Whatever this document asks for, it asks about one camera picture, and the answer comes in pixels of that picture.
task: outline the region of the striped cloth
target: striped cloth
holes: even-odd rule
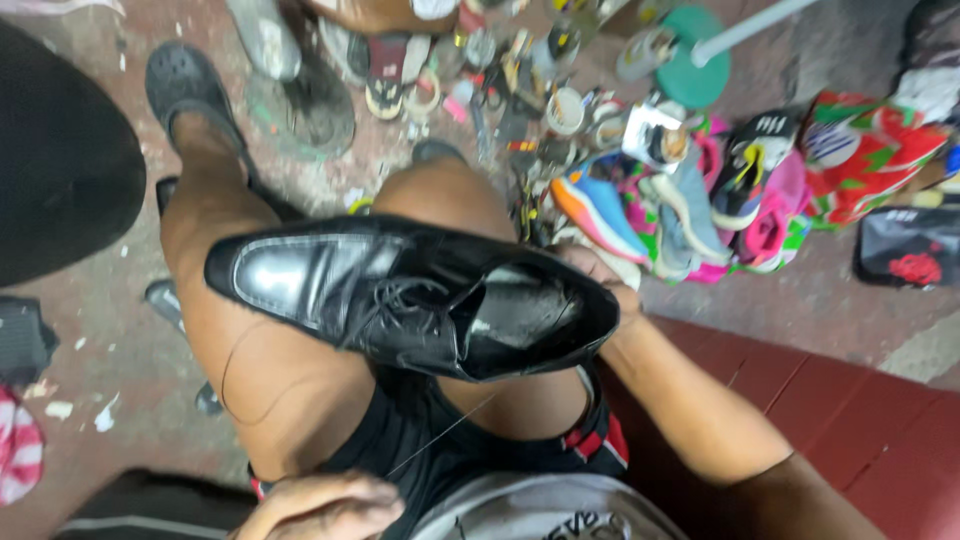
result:
[[[43,474],[43,436],[7,386],[0,385],[0,506],[21,499]]]

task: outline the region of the white pole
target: white pole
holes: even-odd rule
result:
[[[818,0],[780,0],[766,10],[740,21],[706,41],[697,41],[697,44],[693,46],[693,50],[690,51],[690,60],[693,62],[693,65],[703,67],[707,65],[707,62],[710,61],[711,58],[730,49],[740,41],[777,24],[786,17],[817,1]]]

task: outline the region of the man's leg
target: man's leg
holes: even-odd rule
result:
[[[279,225],[247,190],[236,150],[193,113],[174,123],[183,171],[160,227],[194,356],[223,402],[257,477],[315,469],[350,437],[374,381],[360,355],[227,300],[204,284],[210,247]]]
[[[516,242],[506,203],[486,179],[457,158],[415,164],[391,176],[373,201],[372,211],[431,225]],[[554,437],[573,428],[587,409],[588,394],[575,369],[473,384],[438,378],[441,390],[469,420],[513,440]]]

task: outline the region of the concrete floor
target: concrete floor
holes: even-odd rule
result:
[[[203,379],[185,342],[141,301],[144,287],[166,275],[152,182],[180,168],[143,92],[144,65],[154,47],[182,34],[207,52],[268,184],[311,215],[344,211],[345,198],[357,189],[375,194],[409,156],[406,124],[373,120],[356,92],[351,151],[326,163],[279,155],[246,115],[242,96],[249,66],[223,0],[123,3],[126,18],[93,8],[53,19],[12,19],[113,97],[140,137],[151,183],[142,213],[121,241],[54,275],[2,291],[39,298],[44,318],[61,340],[44,374],[58,389],[26,401],[47,438],[44,478],[14,507],[19,511],[0,511],[0,530],[16,531],[16,538],[45,537],[86,494],[132,466],[245,482],[245,459],[228,420],[207,419],[193,410]],[[769,3],[705,2],[726,24]],[[898,71],[902,23],[912,4],[827,0],[739,45],[732,52],[732,80],[715,110],[740,119],[802,103],[824,86],[885,94]],[[518,21],[537,34],[549,26],[542,5],[535,0]],[[578,59],[574,87],[586,90],[599,82],[620,90],[625,99],[644,95],[645,84],[624,86],[612,76],[621,46],[619,39],[596,39]],[[472,151],[469,125],[457,126],[445,113],[435,113],[431,131]],[[503,182],[496,174],[492,180]],[[884,364],[915,379],[960,388],[960,369],[950,370],[960,351],[955,342],[960,292],[863,286],[850,272],[852,243],[852,231],[816,233],[796,262],[770,277],[674,287],[648,279],[645,303],[666,316],[851,362]],[[114,397],[115,427],[97,432],[92,421]],[[71,416],[63,421],[45,416],[52,400],[72,403]]]

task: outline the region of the shoe lace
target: shoe lace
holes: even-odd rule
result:
[[[426,311],[429,317],[420,325],[420,333],[426,333],[440,322],[442,309],[429,309],[422,304],[410,302],[404,298],[404,293],[417,287],[425,288],[428,291],[437,291],[441,294],[449,294],[449,290],[440,283],[429,278],[417,278],[411,276],[400,276],[391,278],[378,283],[373,290],[373,307],[367,310],[359,319],[350,324],[344,338],[337,345],[337,349],[343,349],[348,343],[356,339],[358,335],[367,327],[367,325],[377,317],[383,315],[385,320],[397,328],[401,328],[399,317],[408,315],[417,311]]]

